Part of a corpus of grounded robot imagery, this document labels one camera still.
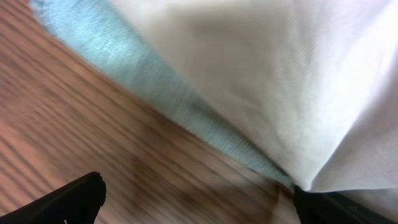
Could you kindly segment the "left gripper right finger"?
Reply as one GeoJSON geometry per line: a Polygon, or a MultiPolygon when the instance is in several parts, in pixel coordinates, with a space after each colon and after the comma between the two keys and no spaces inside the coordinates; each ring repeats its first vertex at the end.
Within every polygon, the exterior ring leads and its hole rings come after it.
{"type": "Polygon", "coordinates": [[[338,192],[309,193],[296,186],[294,205],[301,224],[395,224],[338,192]]]}

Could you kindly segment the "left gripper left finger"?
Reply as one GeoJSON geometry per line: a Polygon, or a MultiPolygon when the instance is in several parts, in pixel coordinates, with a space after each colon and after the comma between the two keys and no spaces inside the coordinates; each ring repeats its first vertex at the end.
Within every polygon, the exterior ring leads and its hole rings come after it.
{"type": "Polygon", "coordinates": [[[90,172],[1,217],[1,224],[94,224],[106,200],[106,184],[90,172]]]}

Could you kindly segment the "beige khaki shorts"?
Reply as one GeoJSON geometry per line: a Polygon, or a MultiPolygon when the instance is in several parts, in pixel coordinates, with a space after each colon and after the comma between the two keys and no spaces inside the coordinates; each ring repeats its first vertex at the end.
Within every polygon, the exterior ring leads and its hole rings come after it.
{"type": "Polygon", "coordinates": [[[113,0],[307,192],[397,219],[396,0],[113,0]]]}

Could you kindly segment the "folded light blue jeans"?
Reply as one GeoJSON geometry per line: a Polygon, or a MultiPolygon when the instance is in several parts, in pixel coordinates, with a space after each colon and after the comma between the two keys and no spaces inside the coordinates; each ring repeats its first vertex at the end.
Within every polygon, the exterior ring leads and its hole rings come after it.
{"type": "Polygon", "coordinates": [[[211,109],[106,0],[31,0],[39,22],[85,60],[217,150],[288,188],[293,183],[211,109]]]}

